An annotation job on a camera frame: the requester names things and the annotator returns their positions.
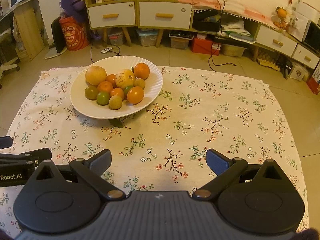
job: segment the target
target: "desk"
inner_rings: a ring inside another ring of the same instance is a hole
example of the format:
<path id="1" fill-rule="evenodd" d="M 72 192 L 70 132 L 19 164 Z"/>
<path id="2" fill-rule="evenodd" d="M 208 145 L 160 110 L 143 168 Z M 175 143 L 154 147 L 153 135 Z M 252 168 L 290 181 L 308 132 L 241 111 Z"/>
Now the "desk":
<path id="1" fill-rule="evenodd" d="M 14 13 L 22 42 L 28 54 L 28 61 L 32 60 L 44 49 L 44 43 L 36 22 L 35 12 L 29 3 L 30 1 L 33 0 L 24 0 L 15 4 L 0 19 L 1 22 L 10 13 Z"/>
<path id="2" fill-rule="evenodd" d="M 216 176 L 204 159 L 208 148 L 255 164 L 273 158 L 305 203 L 299 230 L 308 228 L 300 158 L 268 85 L 219 72 L 159 69 L 163 74 L 159 96 L 144 110 L 121 118 L 122 129 L 108 120 L 86 117 L 72 106 L 71 84 L 83 67 L 42 72 L 8 131 L 13 146 L 3 152 L 48 147 L 56 164 L 69 164 L 110 149 L 112 164 L 102 177 L 126 194 L 132 190 L 192 193 Z M 0 225 L 12 237 L 19 233 L 12 206 L 21 189 L 0 188 Z"/>

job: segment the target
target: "blue lid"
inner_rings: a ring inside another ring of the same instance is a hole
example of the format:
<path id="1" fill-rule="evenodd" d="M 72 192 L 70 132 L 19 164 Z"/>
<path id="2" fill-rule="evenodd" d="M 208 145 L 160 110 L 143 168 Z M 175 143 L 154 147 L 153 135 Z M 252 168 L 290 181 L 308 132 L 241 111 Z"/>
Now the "blue lid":
<path id="1" fill-rule="evenodd" d="M 158 30 L 150 29 L 148 31 L 143 31 L 141 29 L 136 29 L 139 36 L 152 36 L 152 35 L 158 35 Z"/>

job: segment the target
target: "cabinet leg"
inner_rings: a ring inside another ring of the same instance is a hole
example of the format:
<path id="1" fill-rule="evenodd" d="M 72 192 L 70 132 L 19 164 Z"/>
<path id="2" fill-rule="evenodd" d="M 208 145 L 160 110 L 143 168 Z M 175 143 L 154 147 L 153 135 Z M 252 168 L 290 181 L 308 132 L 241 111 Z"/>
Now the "cabinet leg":
<path id="1" fill-rule="evenodd" d="M 156 48 L 159 48 L 159 46 L 160 46 L 160 43 L 161 43 L 161 40 L 162 40 L 163 31 L 164 31 L 163 29 L 159 30 L 158 37 L 157 37 L 157 40 L 156 40 Z"/>
<path id="2" fill-rule="evenodd" d="M 122 30 L 123 30 L 125 39 L 127 40 L 127 45 L 128 45 L 129 47 L 132 47 L 131 38 L 130 38 L 130 36 L 129 36 L 127 27 L 122 27 Z"/>
<path id="3" fill-rule="evenodd" d="M 108 43 L 108 32 L 107 32 L 107 28 L 104 28 L 103 29 L 103 41 L 105 42 L 105 43 Z"/>
<path id="4" fill-rule="evenodd" d="M 259 47 L 258 46 L 254 46 L 252 61 L 256 62 L 257 57 L 258 57 L 258 53 L 259 53 Z"/>

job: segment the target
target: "green leaf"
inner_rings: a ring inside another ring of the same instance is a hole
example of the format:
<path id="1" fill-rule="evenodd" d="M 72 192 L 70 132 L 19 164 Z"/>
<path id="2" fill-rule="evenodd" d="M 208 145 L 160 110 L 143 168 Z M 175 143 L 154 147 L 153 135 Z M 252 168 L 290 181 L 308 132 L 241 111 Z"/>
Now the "green leaf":
<path id="1" fill-rule="evenodd" d="M 123 124 L 119 121 L 119 119 L 109 119 L 109 122 L 114 127 L 123 128 Z"/>

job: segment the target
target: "white drawer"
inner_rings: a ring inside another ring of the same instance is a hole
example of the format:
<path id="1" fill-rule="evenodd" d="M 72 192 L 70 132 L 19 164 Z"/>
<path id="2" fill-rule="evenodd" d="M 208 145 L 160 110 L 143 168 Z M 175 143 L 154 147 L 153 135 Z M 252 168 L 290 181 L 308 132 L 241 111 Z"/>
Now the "white drawer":
<path id="1" fill-rule="evenodd" d="M 99 5 L 89 8 L 91 28 L 134 25 L 134 2 Z"/>
<path id="2" fill-rule="evenodd" d="M 191 4 L 140 2 L 140 26 L 189 29 Z"/>
<path id="3" fill-rule="evenodd" d="M 257 36 L 257 43 L 277 50 L 282 54 L 288 55 L 289 57 L 291 57 L 297 45 L 295 41 L 262 25 L 260 26 Z"/>
<path id="4" fill-rule="evenodd" d="M 302 47 L 300 44 L 297 45 L 292 57 L 312 69 L 315 69 L 319 62 L 319 58 L 315 54 Z"/>

